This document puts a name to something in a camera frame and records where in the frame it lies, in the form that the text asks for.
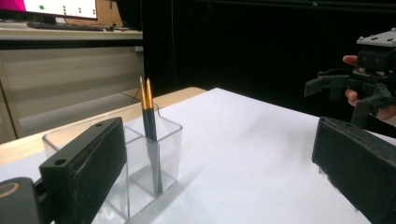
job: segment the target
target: black wall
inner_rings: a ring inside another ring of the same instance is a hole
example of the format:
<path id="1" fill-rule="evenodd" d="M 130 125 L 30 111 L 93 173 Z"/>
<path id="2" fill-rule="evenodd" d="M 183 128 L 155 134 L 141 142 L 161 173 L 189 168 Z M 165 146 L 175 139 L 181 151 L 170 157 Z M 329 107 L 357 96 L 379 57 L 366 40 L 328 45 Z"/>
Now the black wall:
<path id="1" fill-rule="evenodd" d="M 295 7 L 179 2 L 174 16 L 176 88 L 220 87 L 316 116 L 350 121 L 352 106 L 327 91 L 304 97 L 318 71 L 349 67 L 360 36 L 396 26 L 396 15 Z M 396 136 L 370 119 L 370 131 Z"/>

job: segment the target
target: black pen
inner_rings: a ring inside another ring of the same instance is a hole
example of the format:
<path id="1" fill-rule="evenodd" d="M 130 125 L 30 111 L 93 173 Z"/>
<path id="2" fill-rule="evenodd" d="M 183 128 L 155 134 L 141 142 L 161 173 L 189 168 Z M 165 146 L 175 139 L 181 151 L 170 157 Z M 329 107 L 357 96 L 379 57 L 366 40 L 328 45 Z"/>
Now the black pen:
<path id="1" fill-rule="evenodd" d="M 154 185 L 154 196 L 157 197 L 163 192 L 163 181 L 161 176 L 160 150 L 157 143 L 157 132 L 154 117 L 154 103 L 152 102 L 151 86 L 149 79 L 146 84 L 147 89 L 140 78 L 140 89 L 142 92 L 142 114 L 145 127 L 145 135 L 152 142 L 148 144 L 148 158 L 151 163 L 152 177 Z"/>

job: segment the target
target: human hand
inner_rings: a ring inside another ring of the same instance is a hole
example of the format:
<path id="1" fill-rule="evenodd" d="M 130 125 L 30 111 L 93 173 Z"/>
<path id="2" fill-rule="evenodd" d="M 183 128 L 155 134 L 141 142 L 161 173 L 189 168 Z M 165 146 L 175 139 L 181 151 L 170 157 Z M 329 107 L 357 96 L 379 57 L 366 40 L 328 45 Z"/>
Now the human hand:
<path id="1" fill-rule="evenodd" d="M 346 55 L 343 57 L 343 61 L 344 61 L 344 63 L 350 64 L 353 66 L 358 66 L 358 56 L 357 55 Z M 356 104 L 359 101 L 358 93 L 351 89 L 347 89 L 345 94 L 346 94 L 346 98 L 347 98 L 347 101 L 349 102 L 349 104 L 356 106 Z M 390 119 L 394 116 L 396 116 L 396 105 L 389 105 L 384 108 L 379 108 L 378 112 L 376 114 L 376 117 L 380 120 Z"/>

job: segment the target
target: table surface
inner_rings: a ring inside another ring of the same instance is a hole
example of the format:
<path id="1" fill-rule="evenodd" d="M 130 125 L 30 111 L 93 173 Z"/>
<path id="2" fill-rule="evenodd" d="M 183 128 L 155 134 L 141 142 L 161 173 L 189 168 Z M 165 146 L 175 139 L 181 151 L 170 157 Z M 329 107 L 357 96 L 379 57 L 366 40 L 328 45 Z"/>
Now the table surface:
<path id="1" fill-rule="evenodd" d="M 318 117 L 221 89 L 191 96 L 161 109 L 183 126 L 178 181 L 129 223 L 370 223 L 311 161 Z"/>
<path id="2" fill-rule="evenodd" d="M 0 22 L 0 40 L 130 40 L 142 39 L 139 31 L 87 32 L 33 29 L 23 22 Z"/>

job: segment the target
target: monitor screen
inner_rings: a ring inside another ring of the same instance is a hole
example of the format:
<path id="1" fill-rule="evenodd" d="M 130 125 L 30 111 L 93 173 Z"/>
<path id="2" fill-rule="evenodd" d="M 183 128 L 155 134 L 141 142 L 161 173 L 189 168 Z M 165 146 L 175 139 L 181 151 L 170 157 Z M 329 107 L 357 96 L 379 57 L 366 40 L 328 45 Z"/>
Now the monitor screen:
<path id="1" fill-rule="evenodd" d="M 1 0 L 0 10 L 97 19 L 95 0 Z"/>

